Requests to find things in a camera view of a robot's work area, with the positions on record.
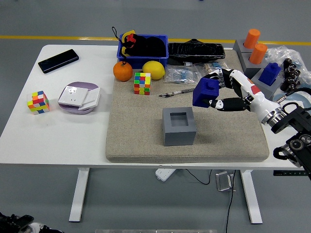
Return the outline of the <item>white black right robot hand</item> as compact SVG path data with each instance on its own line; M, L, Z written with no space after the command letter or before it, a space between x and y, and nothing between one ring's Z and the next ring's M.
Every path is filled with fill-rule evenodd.
M268 100L261 90L241 71L235 69L217 69L205 76L219 82L220 88L233 89L236 98L222 100L204 100L208 106L219 111L248 110L257 115L259 122L266 124L282 115L280 104Z

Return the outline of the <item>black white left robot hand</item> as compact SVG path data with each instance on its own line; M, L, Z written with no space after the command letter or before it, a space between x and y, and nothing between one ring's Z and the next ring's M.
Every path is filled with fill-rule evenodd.
M0 214L1 233L63 233L61 230L53 229L45 224L34 222L30 215L6 216Z

